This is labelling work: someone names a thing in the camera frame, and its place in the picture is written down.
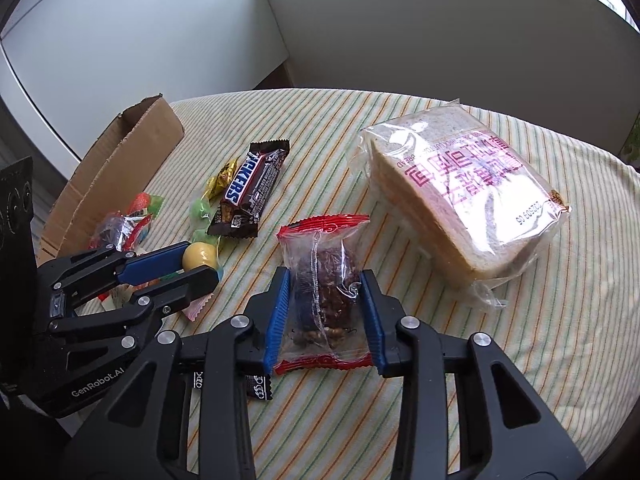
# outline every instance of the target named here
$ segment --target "snickers logo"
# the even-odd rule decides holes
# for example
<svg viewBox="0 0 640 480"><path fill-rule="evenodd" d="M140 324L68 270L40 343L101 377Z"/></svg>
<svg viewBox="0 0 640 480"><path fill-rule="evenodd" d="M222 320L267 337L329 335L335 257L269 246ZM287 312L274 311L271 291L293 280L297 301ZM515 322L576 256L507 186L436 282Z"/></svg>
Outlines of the snickers logo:
<svg viewBox="0 0 640 480"><path fill-rule="evenodd" d="M240 166L236 176L226 190L225 200L231 202L233 205L240 204L261 158L262 157L256 153L249 152L246 154L244 163Z"/></svg>

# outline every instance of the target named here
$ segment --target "clear plastic wrapper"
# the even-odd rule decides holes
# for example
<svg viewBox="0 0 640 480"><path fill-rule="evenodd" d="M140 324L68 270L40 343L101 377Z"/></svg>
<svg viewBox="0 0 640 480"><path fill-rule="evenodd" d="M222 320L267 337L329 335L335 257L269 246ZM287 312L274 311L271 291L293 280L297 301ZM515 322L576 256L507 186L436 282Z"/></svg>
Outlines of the clear plastic wrapper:
<svg viewBox="0 0 640 480"><path fill-rule="evenodd" d="M193 231L204 231L213 220L214 211L207 198L195 198L189 208L189 223Z"/></svg>
<svg viewBox="0 0 640 480"><path fill-rule="evenodd" d="M162 202L164 198L161 196L139 193L126 214L116 211L105 216L89 241L89 249L113 244L119 251L135 250L146 238Z"/></svg>
<svg viewBox="0 0 640 480"><path fill-rule="evenodd" d="M278 241L291 288L276 373L370 365L358 301L362 268L357 254L368 222L366 215L332 215L281 227Z"/></svg>
<svg viewBox="0 0 640 480"><path fill-rule="evenodd" d="M457 103L364 128L360 147L372 186L470 306L501 308L492 288L520 275L570 211Z"/></svg>

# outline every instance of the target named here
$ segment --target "printed date code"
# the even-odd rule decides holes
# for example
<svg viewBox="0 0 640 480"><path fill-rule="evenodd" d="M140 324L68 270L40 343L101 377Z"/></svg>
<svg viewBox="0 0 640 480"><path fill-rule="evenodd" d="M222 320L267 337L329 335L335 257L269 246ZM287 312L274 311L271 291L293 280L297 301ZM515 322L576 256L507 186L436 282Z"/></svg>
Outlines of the printed date code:
<svg viewBox="0 0 640 480"><path fill-rule="evenodd" d="M516 216L516 220L518 221L518 224L520 225L524 224L524 222L526 222L527 219L531 218L536 213L536 211L539 211L540 209L542 209L542 204L540 204L540 202L535 202L531 204L529 207L527 207L527 210L524 213Z"/></svg>

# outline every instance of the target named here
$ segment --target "gold candy wrapper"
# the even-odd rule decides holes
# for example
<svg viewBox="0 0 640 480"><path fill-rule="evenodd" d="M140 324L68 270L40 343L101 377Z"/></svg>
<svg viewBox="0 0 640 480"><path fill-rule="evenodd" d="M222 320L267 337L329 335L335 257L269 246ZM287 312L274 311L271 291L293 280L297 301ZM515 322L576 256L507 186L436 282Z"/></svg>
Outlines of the gold candy wrapper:
<svg viewBox="0 0 640 480"><path fill-rule="evenodd" d="M230 160L222 166L222 169L218 174L212 175L209 180L207 180L202 198L206 198L211 202L215 197L222 193L233 179L237 168L237 159Z"/></svg>

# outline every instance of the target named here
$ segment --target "red snack wrapper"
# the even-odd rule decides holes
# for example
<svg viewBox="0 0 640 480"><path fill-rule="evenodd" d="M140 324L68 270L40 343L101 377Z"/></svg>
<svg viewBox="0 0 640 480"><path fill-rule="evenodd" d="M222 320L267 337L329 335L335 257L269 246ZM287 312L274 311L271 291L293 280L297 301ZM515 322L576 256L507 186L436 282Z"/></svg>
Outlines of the red snack wrapper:
<svg viewBox="0 0 640 480"><path fill-rule="evenodd" d="M109 213L95 229L89 249L113 244L118 251L132 251L145 239L151 221L162 207L164 198L149 193L138 193L129 205L126 215L120 211Z"/></svg>
<svg viewBox="0 0 640 480"><path fill-rule="evenodd" d="M280 228L291 290L276 373L371 365L358 302L357 255L368 222L367 215L317 216Z"/></svg>

